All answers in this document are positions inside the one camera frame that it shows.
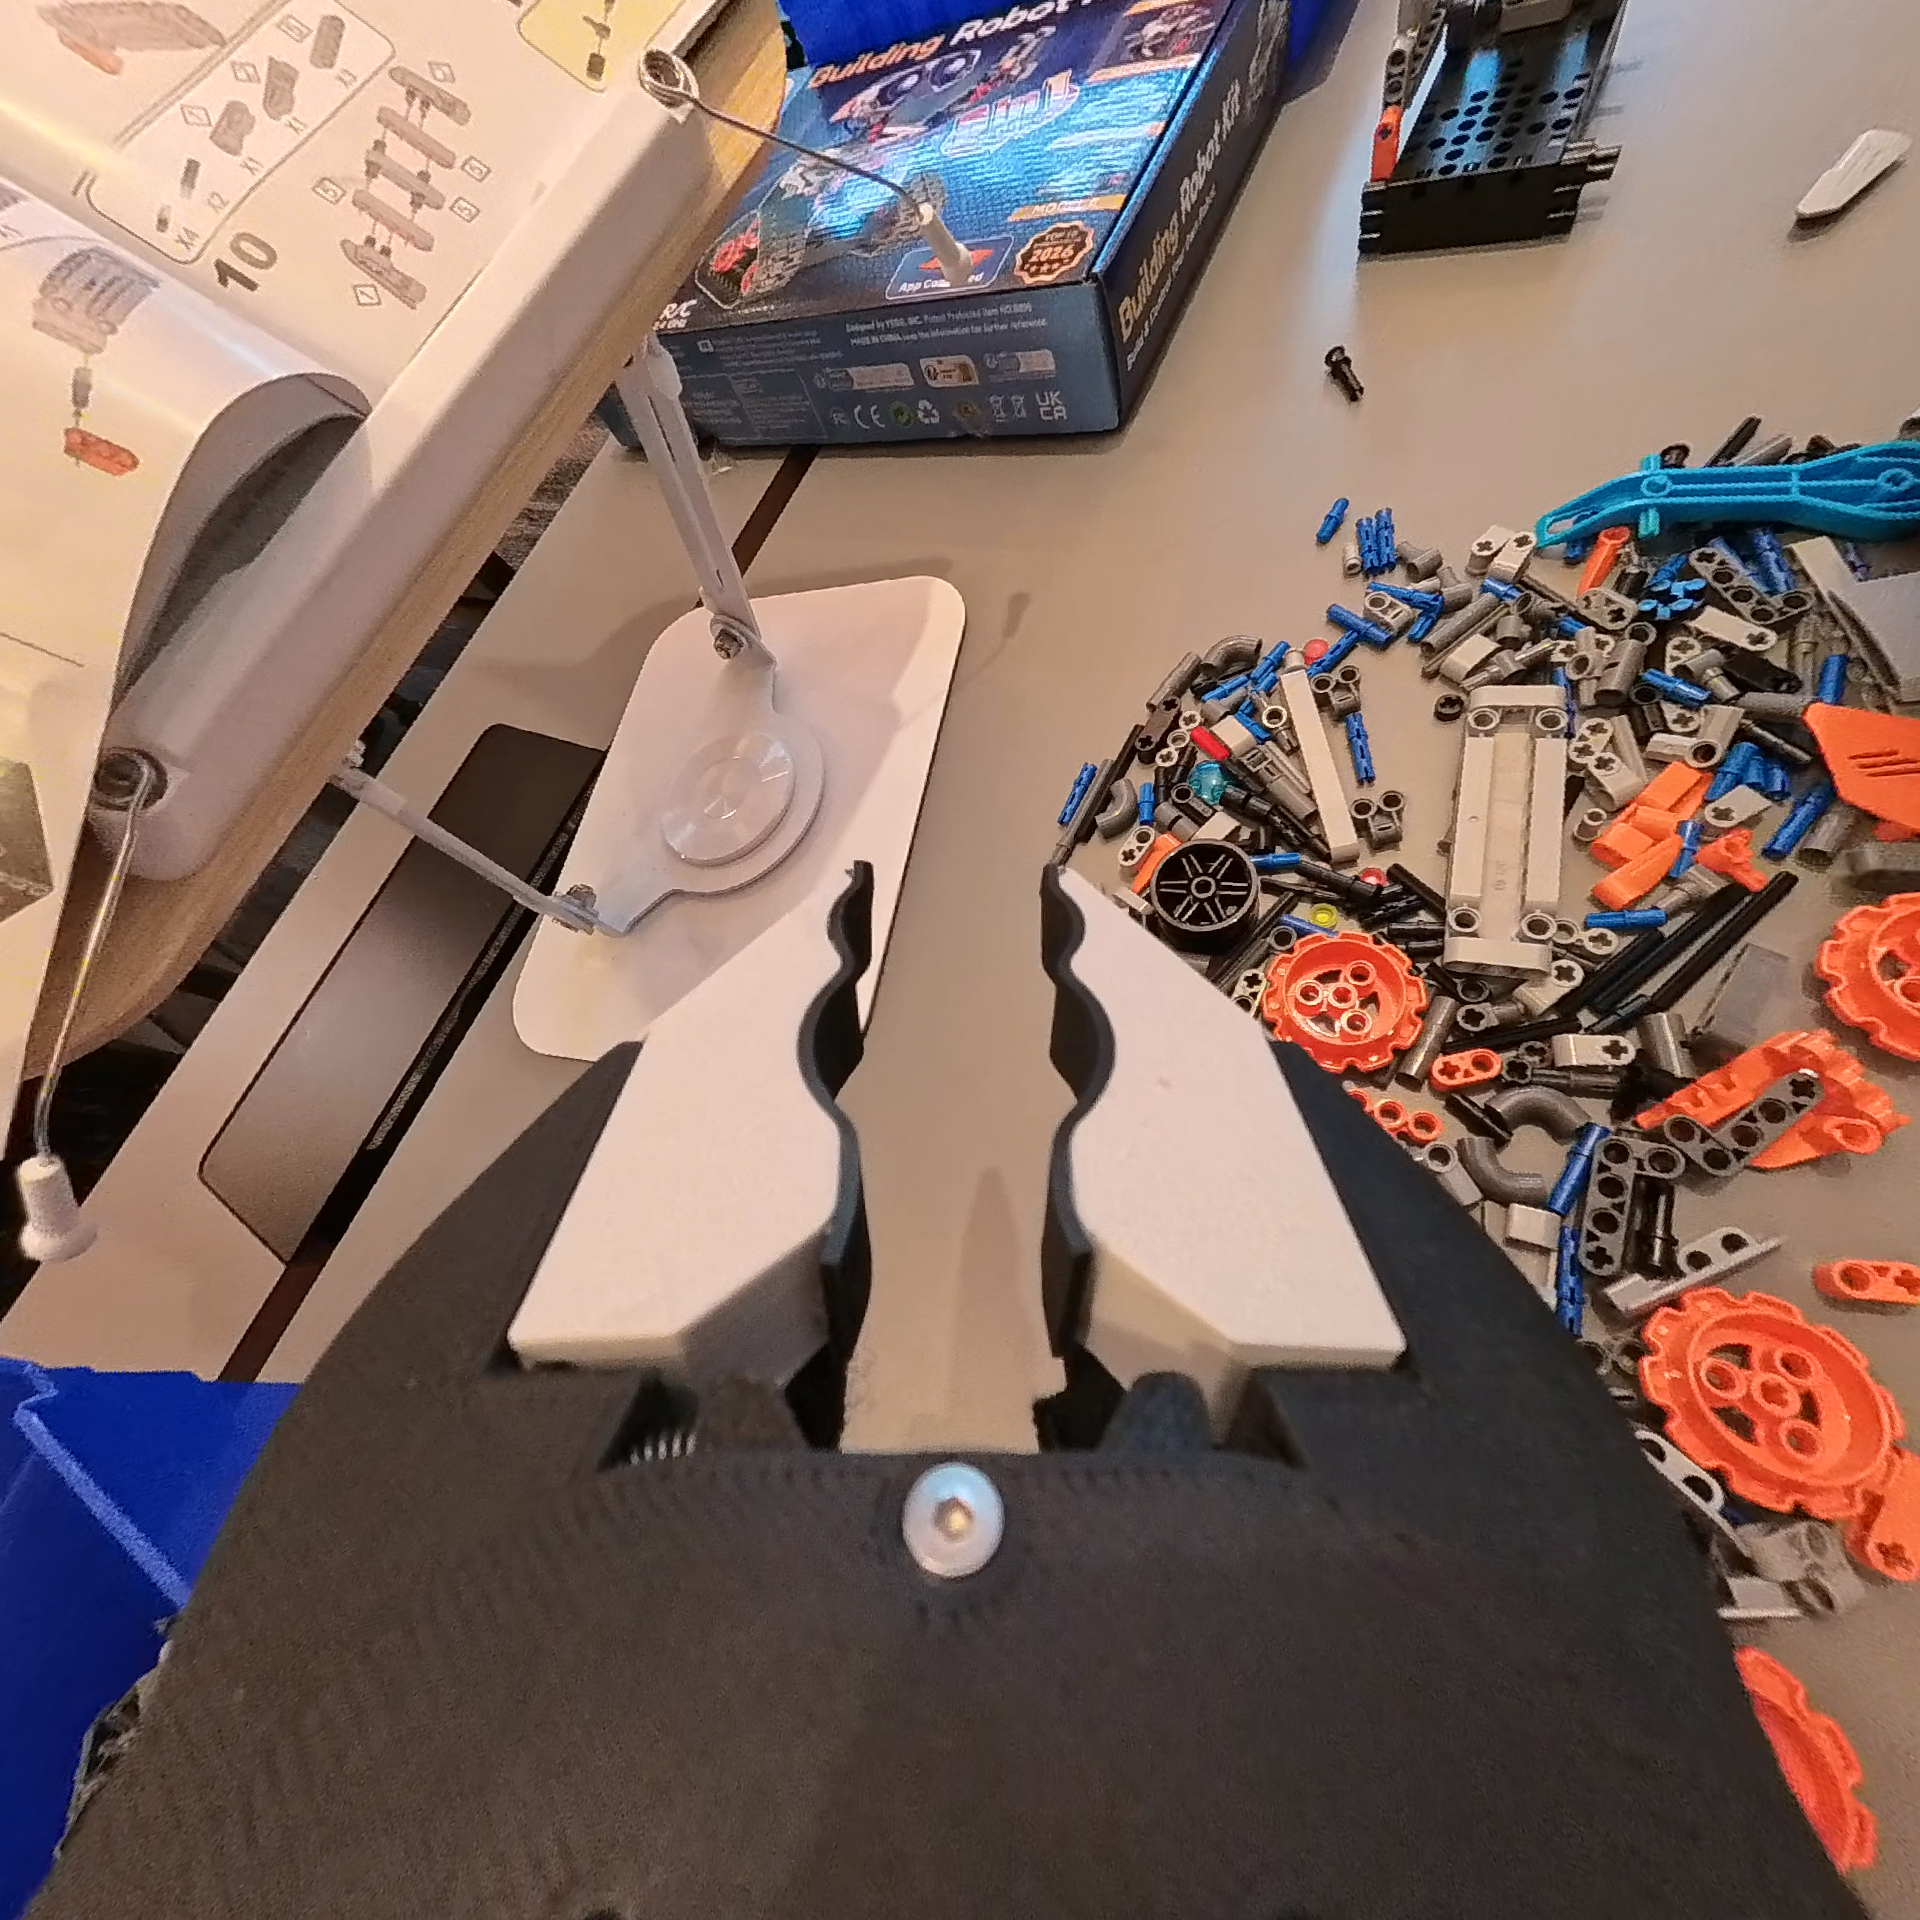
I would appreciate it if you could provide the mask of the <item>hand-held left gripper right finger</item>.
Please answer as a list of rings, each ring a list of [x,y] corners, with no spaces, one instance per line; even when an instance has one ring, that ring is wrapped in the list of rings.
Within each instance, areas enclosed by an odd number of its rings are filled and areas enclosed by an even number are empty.
[[[1271,1044],[1069,868],[1040,882],[1051,1064],[1043,1442],[1094,1442],[1151,1376],[1224,1438],[1259,1373],[1386,1373],[1406,1336]]]

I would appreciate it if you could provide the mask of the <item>grey double beam frame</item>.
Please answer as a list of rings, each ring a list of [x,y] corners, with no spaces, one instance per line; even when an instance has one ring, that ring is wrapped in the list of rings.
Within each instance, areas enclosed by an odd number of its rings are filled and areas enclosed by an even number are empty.
[[[1561,687],[1484,687],[1469,697],[1446,853],[1446,968],[1548,970],[1563,881],[1566,745]]]

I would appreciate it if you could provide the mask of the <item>pile of plastic building pieces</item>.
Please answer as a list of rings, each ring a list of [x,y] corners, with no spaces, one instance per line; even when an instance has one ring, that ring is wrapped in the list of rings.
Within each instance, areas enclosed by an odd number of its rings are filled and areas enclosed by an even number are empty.
[[[1265,1034],[1406,1336],[1386,1373],[1259,1373],[1229,1448],[1271,1452],[1419,1571],[1407,1651],[1364,1640],[1357,1731],[1407,1766],[1364,1888],[1303,1850],[1309,1915],[1861,1918],[1740,1683],[1729,1618],[1828,1616],[1917,1580],[1917,1398],[1832,1319],[1729,1279],[1756,1235],[1675,1237],[1685,1183],[1724,1197],[1869,1159],[1917,1128],[1917,1063],[1833,1017],[1814,955],[1858,904],[1917,892],[1917,833],[1843,802],[1804,709],[1893,702],[1807,580],[1786,526],[1627,528],[1461,555],[1348,562],[1365,602],[1299,651],[1184,655],[1114,755],[1075,777],[1047,868],[1118,839],[1112,901]],[[1845,540],[1828,537],[1843,560]],[[1567,702],[1561,904],[1545,973],[1443,962],[1465,706]],[[1260,886],[1223,948],[1176,948],[1144,882],[1229,840]],[[1417,1041],[1331,1073],[1259,1017],[1271,957],[1368,932],[1426,981]],[[1707,1286],[1843,1333],[1906,1421],[1852,1522],[1768,1511],[1667,1438],[1642,1323]]]

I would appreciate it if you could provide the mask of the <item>black perforated base assembly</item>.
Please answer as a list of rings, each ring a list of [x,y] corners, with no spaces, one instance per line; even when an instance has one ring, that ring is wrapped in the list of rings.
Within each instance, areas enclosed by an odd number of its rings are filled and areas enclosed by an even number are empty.
[[[1357,251],[1563,236],[1619,147],[1591,135],[1621,4],[1446,4],[1392,179],[1360,190]]]

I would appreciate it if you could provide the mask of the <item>long grey holed beam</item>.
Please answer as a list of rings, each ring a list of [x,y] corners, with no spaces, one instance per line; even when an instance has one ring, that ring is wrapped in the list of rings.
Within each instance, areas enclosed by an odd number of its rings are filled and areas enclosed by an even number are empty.
[[[1383,60],[1379,109],[1403,104],[1403,111],[1407,111],[1407,103],[1414,103],[1414,98],[1421,86],[1421,74],[1426,73],[1426,60],[1433,59],[1433,41],[1443,31],[1443,19],[1446,19],[1446,4],[1397,4],[1397,27],[1393,27],[1393,37],[1388,41],[1386,60]],[[1372,152],[1368,186],[1392,179],[1392,174],[1383,167],[1375,169],[1375,152]]]

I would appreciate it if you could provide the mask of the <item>pale grey curved slope piece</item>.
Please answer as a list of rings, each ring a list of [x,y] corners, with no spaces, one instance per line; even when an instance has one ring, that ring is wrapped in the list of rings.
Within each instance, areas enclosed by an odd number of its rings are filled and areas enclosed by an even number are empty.
[[[1796,223],[1825,223],[1858,201],[1877,179],[1895,171],[1913,140],[1897,131],[1861,131],[1843,156],[1825,167],[1796,201]]]

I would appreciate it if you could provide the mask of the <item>orange gear wheel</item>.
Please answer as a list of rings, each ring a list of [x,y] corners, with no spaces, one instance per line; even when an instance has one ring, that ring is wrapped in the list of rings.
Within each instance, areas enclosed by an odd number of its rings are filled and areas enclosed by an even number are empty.
[[[1814,973],[1836,1022],[1917,1063],[1917,893],[1843,912]]]
[[[1377,1073],[1417,1041],[1426,981],[1368,932],[1314,932],[1269,961],[1259,1017],[1331,1073]]]
[[[1699,1286],[1653,1312],[1641,1384],[1688,1457],[1772,1514],[1861,1520],[1902,1456],[1902,1413],[1863,1356],[1764,1291]]]
[[[1877,1860],[1877,1824],[1858,1799],[1861,1766],[1840,1724],[1811,1706],[1804,1683],[1760,1647],[1735,1663],[1780,1777],[1840,1872]]]

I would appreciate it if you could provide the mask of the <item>black spoked wheel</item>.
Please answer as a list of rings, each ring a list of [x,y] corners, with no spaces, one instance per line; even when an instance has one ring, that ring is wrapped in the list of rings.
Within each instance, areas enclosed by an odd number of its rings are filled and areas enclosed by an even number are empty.
[[[1176,948],[1223,948],[1259,918],[1260,886],[1247,853],[1188,839],[1144,882],[1151,922]]]

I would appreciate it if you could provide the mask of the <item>white book stand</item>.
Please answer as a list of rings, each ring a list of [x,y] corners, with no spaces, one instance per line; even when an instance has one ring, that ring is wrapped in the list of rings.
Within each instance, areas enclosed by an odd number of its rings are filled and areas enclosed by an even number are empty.
[[[912,809],[956,665],[962,601],[934,579],[749,597],[711,507],[681,383],[654,338],[654,311],[689,272],[761,131],[706,98],[682,63],[682,49],[724,6],[649,4],[649,10],[654,31],[642,44],[637,82],[660,109],[692,117],[708,138],[713,179],[692,248],[634,276],[591,338],[589,367],[538,409],[444,550],[428,560],[371,647],[192,871],[157,876],[145,868],[150,840],[161,829],[161,764],[127,745],[96,759],[71,886],[35,995],[15,1001],[3,990],[3,1109],[11,1109],[20,1082],[42,1078],[32,1154],[15,1177],[28,1215],[21,1250],[29,1258],[68,1258],[90,1240],[49,1147],[47,1121],[62,1051],[90,1046],[68,1034],[85,973],[104,948],[121,876],[186,881],[216,858],[241,861],[242,833],[274,853],[285,828],[269,802],[269,780],[292,780],[285,809],[299,811],[306,789],[334,777],[534,912],[587,932],[587,948],[538,961],[534,984],[523,990],[520,1033],[551,1051],[565,1051],[589,1033],[589,1017],[617,1008],[645,1033],[834,861],[874,864],[876,941],[887,936]],[[432,828],[392,789],[345,771],[342,762],[361,728],[356,710],[379,701],[433,632],[441,602],[464,586],[570,420],[602,388],[619,391],[630,413],[703,612],[660,633],[645,661],[617,721],[606,780],[589,802],[581,853],[567,868],[571,896],[545,896]]]

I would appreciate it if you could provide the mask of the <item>small blue tagged bin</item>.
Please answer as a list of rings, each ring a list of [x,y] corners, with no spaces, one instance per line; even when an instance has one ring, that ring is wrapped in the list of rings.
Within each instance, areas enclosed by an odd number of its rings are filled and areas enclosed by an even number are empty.
[[[154,1666],[292,1384],[3,1359],[3,1915],[51,1865],[90,1724]]]

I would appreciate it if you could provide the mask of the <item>orange curved panel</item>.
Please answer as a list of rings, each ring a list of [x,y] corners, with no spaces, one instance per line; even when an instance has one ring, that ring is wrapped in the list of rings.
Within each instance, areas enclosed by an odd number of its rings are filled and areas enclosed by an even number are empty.
[[[1836,796],[1883,824],[1917,833],[1917,720],[1811,702],[1804,709]]]

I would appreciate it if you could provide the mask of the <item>dark blue cardboard box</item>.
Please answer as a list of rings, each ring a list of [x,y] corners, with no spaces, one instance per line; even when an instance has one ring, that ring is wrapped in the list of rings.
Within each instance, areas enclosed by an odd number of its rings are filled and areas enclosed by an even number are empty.
[[[1282,98],[1287,4],[1100,4],[785,77],[654,331],[729,448],[1087,436],[1151,383]]]

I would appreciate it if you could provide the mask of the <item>grey curved panel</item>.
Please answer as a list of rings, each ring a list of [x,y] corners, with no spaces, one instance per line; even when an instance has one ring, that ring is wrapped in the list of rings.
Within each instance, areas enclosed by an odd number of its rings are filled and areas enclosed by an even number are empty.
[[[1855,579],[1828,537],[1789,543],[1792,562],[1897,706],[1917,706],[1917,569]]]

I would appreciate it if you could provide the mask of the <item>teal brick separator tool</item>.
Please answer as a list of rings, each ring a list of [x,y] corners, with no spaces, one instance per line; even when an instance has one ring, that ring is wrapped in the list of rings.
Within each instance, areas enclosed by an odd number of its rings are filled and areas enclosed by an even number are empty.
[[[1893,441],[1811,461],[1637,468],[1540,515],[1537,547],[1627,528],[1656,537],[1685,526],[1786,526],[1852,543],[1917,533],[1917,443]]]

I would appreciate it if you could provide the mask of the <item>open instruction booklet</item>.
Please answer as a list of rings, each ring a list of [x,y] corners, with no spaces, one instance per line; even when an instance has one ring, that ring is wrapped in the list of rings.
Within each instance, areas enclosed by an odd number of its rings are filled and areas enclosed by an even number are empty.
[[[3,988],[96,759],[192,871],[645,268],[708,138],[646,4],[3,6]]]

